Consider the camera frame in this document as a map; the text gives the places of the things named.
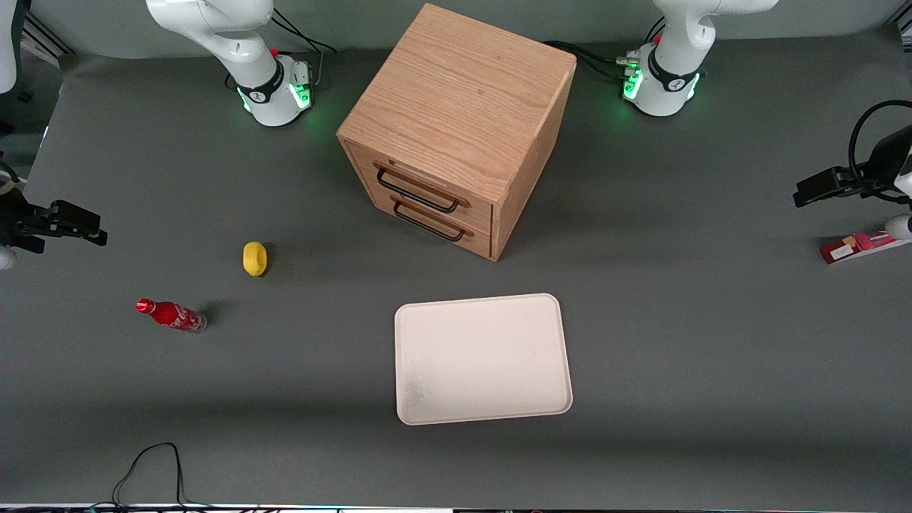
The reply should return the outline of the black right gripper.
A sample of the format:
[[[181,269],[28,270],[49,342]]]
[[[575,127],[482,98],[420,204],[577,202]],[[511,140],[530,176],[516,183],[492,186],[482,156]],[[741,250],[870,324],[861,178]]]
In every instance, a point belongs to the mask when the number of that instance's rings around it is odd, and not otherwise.
[[[1,195],[1,246],[20,248],[33,254],[45,251],[46,241],[33,230],[48,237],[78,238],[99,247],[108,244],[108,233],[100,229],[100,215],[65,200],[55,200],[50,207],[37,207],[26,201],[20,190],[7,190]]]

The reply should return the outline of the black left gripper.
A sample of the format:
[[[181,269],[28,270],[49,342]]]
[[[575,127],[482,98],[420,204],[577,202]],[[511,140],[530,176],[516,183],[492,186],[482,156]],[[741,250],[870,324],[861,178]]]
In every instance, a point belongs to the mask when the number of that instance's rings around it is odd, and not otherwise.
[[[848,143],[848,172],[844,167],[831,167],[798,182],[794,205],[801,208],[813,202],[859,195],[880,200],[910,199],[910,138],[908,125],[880,139],[869,159],[858,163],[856,146],[862,126],[856,125]]]

